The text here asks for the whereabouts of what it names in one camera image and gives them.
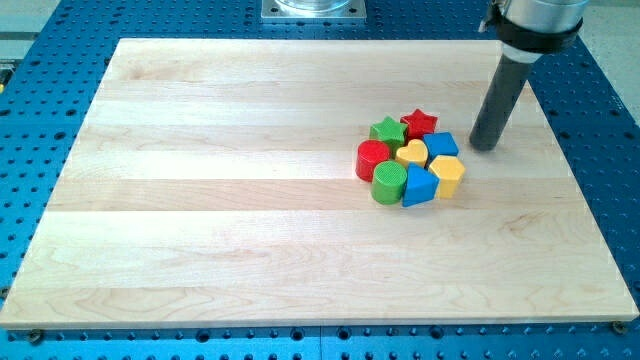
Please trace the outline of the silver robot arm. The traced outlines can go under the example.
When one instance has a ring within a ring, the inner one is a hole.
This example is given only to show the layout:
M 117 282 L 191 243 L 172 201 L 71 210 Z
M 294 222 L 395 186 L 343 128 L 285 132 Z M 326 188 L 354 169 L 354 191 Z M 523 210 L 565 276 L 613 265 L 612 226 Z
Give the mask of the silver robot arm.
M 533 64 L 542 55 L 573 44 L 588 4 L 588 0 L 492 0 L 478 31 L 494 27 L 504 56 Z

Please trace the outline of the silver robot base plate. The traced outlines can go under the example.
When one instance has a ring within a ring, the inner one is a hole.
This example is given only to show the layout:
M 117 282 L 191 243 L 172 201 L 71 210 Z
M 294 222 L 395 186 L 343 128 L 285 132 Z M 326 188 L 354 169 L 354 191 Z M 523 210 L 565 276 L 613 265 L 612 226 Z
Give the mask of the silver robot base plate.
M 364 0 L 262 0 L 261 18 L 289 19 L 364 19 Z

